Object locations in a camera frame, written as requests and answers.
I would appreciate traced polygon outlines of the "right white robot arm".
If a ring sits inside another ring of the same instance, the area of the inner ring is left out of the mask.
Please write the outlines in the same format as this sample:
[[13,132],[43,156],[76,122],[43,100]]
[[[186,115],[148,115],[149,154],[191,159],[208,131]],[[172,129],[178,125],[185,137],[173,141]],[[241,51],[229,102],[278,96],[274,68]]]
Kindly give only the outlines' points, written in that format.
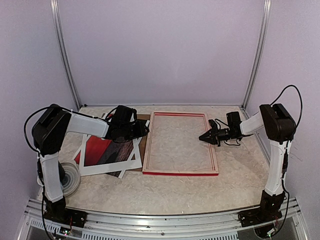
[[237,111],[227,113],[226,118],[227,128],[220,128],[215,120],[210,119],[210,130],[200,135],[199,140],[219,147],[223,141],[240,141],[263,128],[270,143],[269,173],[264,192],[272,197],[281,195],[297,127],[292,116],[281,103],[275,103],[260,105],[258,113],[244,121]]

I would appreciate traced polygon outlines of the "red wooden picture frame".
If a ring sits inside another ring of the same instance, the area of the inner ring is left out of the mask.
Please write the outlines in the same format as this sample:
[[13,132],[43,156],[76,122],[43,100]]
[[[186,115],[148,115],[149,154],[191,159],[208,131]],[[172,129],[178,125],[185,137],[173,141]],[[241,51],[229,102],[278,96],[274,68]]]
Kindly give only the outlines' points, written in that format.
[[199,136],[209,128],[208,116],[204,112],[152,112],[143,174],[217,176],[219,168],[215,148],[199,140]]

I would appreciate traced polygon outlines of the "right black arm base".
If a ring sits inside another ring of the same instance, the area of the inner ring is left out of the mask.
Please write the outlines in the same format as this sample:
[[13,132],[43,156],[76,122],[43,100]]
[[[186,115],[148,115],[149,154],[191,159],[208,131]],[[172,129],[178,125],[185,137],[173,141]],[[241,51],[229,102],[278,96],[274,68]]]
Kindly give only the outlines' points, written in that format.
[[285,191],[279,195],[269,195],[263,190],[259,207],[238,213],[241,226],[248,227],[280,219],[283,216],[280,208],[285,196]]

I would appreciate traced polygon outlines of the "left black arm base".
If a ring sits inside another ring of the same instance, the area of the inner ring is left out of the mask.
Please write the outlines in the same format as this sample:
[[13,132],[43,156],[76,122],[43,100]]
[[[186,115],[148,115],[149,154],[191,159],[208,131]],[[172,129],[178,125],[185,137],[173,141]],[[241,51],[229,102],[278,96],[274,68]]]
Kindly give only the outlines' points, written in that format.
[[70,227],[84,227],[88,213],[82,210],[67,208],[66,198],[64,196],[56,202],[52,202],[45,197],[44,202],[44,218],[46,220],[68,225]]

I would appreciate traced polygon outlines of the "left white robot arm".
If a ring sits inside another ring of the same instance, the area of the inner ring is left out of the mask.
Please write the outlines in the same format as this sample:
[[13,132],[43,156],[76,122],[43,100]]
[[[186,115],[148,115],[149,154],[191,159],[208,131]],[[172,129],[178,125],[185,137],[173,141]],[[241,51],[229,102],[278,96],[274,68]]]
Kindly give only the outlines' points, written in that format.
[[59,175],[59,152],[67,133],[91,135],[115,143],[147,136],[149,128],[137,117],[137,110],[118,105],[105,118],[74,112],[57,104],[43,108],[32,127],[35,150],[39,153],[44,194],[52,202],[63,199]]

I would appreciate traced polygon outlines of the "brown backing board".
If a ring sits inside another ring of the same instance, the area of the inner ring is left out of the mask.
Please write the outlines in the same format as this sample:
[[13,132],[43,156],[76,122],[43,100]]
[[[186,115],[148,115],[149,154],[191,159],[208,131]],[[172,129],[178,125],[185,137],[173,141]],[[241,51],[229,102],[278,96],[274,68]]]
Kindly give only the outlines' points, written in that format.
[[[144,120],[146,122],[147,120],[150,120],[151,115],[150,114],[138,114],[137,118]],[[139,152],[140,152],[140,158],[141,158],[142,165],[144,164],[146,143],[147,143],[147,136],[144,136],[139,143]]]

